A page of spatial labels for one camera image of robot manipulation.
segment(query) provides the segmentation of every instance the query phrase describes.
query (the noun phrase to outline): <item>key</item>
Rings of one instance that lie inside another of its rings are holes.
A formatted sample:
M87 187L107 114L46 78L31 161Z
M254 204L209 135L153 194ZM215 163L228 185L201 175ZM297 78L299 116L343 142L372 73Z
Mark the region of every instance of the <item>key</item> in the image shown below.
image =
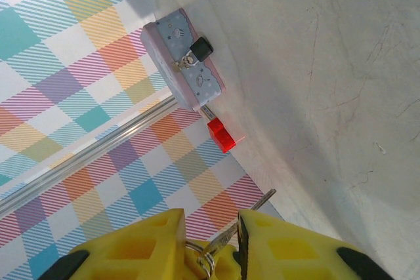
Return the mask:
M261 208L263 204L265 204L271 196L273 196L276 193L276 190L269 190L268 193L263 195L252 207L251 210L258 210ZM238 223L236 222L231 227L229 227L225 232L219 234L217 237L215 237L210 244L208 244L204 250L200 253L200 255L197 258L197 263L200 265L203 265L203 259L204 256L209 253L211 256L216 255L218 252L220 252L223 247L225 247L230 239L236 234L238 231Z

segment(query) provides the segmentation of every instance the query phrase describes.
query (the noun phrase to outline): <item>metal key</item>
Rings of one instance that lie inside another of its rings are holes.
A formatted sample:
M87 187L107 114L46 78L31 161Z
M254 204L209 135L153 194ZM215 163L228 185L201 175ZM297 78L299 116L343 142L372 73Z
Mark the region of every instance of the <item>metal key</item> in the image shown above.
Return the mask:
M265 204L271 196L273 196L276 193L276 190L269 190L268 193L263 195L252 207L251 210L258 210L261 208L263 204ZM225 247L230 239L236 234L238 231L238 223L236 222L234 225L229 227L225 232L219 234L217 237L215 237L210 244L208 244L204 250L200 253L200 255L197 258L197 263L201 266L203 265L204 257L208 253L211 256L216 255L218 252L220 252L223 247Z

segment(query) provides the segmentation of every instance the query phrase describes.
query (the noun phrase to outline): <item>colorful plaid surface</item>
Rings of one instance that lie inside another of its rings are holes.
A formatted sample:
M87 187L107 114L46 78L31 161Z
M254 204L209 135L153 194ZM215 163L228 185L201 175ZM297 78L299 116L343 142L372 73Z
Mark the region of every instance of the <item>colorful plaid surface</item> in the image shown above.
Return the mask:
M261 195L203 119L176 110L1 219L0 277L37 278L74 246L170 208L208 239Z
M0 0L0 186L165 87L150 20L148 0Z

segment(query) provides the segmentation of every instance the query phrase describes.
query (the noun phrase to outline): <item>metal key ring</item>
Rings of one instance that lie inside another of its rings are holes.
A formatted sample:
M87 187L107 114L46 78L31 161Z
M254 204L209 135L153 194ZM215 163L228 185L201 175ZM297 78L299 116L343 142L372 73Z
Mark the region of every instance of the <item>metal key ring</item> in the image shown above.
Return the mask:
M185 242L185 247L187 249L192 249L198 253L202 253L204 248L199 246L198 244L195 244L193 242L190 241L186 241ZM207 264L209 265L209 268L206 267L205 264L200 264L200 267L204 270L206 276L207 276L207 280L210 280L214 270L215 270L215 259L213 258L213 256L211 256L209 253L206 253L204 255L204 260L207 262Z

